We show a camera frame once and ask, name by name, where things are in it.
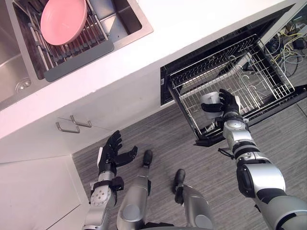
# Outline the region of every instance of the dish rack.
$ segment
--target dish rack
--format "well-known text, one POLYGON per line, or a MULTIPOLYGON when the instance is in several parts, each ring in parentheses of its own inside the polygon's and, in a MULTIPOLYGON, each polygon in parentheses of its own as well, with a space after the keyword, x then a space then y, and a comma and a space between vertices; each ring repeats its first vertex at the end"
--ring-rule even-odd
POLYGON ((87 18, 80 35, 72 42, 61 46, 54 46, 46 42, 42 36, 40 19, 48 0, 15 1, 15 10, 23 11, 30 19, 28 36, 32 36, 34 43, 28 43, 29 49, 37 49, 39 55, 33 65, 36 65, 37 77, 46 78, 51 82, 77 68, 111 52, 113 43, 108 39, 89 0, 87 4, 87 18))
POLYGON ((223 88, 239 96, 241 115, 255 124, 258 116, 295 94, 294 86, 256 34, 170 73, 164 81, 201 146, 224 139, 215 122, 205 118, 202 95, 223 88))

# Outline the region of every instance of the pink plate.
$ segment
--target pink plate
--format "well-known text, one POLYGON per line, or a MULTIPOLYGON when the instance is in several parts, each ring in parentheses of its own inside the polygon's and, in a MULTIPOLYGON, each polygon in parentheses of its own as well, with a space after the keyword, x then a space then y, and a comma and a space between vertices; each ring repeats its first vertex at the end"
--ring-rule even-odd
POLYGON ((44 39, 62 45, 81 33, 87 16, 86 0, 49 0, 40 20, 44 39))

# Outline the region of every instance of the cup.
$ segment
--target cup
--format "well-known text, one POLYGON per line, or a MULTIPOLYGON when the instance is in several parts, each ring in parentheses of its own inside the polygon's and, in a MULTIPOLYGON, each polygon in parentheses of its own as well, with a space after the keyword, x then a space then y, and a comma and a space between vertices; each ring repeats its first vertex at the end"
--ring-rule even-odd
MULTIPOLYGON (((210 92, 200 97, 200 102, 205 104, 219 104, 220 96, 219 92, 210 92)), ((222 116, 223 112, 210 113, 205 112, 205 115, 208 119, 214 119, 216 117, 222 116)))

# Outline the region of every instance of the gray floor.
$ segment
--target gray floor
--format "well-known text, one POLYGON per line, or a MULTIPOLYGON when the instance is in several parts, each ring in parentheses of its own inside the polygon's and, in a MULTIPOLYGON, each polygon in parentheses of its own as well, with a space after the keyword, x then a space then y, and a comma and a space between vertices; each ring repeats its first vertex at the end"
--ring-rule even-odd
MULTIPOLYGON (((306 83, 306 66, 293 76, 295 84, 306 83)), ((276 163, 286 181, 286 192, 307 201, 307 99, 253 126, 250 131, 262 152, 276 163)), ((186 183, 199 190, 212 207, 218 229, 267 229, 251 199, 237 188, 236 165, 217 152, 225 141, 210 147, 194 146, 194 136, 177 105, 160 111, 121 130, 123 150, 139 147, 136 159, 118 169, 126 189, 141 165, 146 149, 154 152, 151 167, 152 191, 148 198, 150 222, 169 222, 185 226, 184 208, 174 202, 170 186, 177 169, 186 170, 186 183)), ((89 196, 89 183, 97 179, 96 157, 106 139, 73 155, 83 186, 89 196)), ((116 229, 118 207, 125 190, 118 193, 109 229, 116 229)))

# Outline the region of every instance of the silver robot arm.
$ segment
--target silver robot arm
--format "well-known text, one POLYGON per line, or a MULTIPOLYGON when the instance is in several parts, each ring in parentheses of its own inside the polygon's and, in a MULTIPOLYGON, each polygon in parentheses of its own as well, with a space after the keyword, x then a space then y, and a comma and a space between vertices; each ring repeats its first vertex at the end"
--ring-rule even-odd
POLYGON ((111 210, 117 202, 117 191, 124 189, 121 177, 116 177, 116 168, 133 161, 137 147, 118 155, 122 147, 121 135, 116 131, 103 148, 99 149, 97 182, 91 183, 90 210, 86 215, 82 230, 107 230, 111 210))
POLYGON ((234 96, 220 90, 220 97, 224 104, 221 128, 236 160, 240 192, 255 201, 269 229, 306 230, 306 202, 285 193, 282 173, 257 147, 234 96))

